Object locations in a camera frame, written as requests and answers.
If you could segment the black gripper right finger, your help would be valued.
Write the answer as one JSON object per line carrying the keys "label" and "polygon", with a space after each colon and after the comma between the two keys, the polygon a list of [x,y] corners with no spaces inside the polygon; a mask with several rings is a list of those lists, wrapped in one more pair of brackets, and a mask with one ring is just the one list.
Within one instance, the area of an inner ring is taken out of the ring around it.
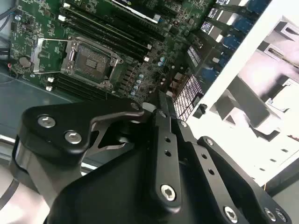
{"label": "black gripper right finger", "polygon": [[292,220],[213,139],[195,139],[189,126],[177,119],[170,96],[163,96],[179,143],[179,155],[199,175],[213,224],[290,224]]}

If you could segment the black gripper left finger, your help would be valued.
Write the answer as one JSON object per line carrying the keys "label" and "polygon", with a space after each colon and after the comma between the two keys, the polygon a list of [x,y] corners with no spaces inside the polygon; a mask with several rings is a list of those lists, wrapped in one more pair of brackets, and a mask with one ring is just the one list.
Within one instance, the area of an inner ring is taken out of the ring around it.
{"label": "black gripper left finger", "polygon": [[163,212],[181,208],[175,119],[170,96],[157,91],[140,105],[130,98],[37,106],[21,117],[13,159],[49,206],[80,177],[85,157],[107,151],[150,152],[146,195]]}

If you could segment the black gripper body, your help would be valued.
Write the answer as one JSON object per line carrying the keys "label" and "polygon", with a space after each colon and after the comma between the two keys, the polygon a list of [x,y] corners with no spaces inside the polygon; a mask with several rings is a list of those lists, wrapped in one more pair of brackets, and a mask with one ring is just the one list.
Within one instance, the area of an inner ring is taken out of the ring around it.
{"label": "black gripper body", "polygon": [[132,150],[65,187],[49,224],[222,224],[198,172],[179,164],[182,206],[163,211],[148,193],[147,152]]}

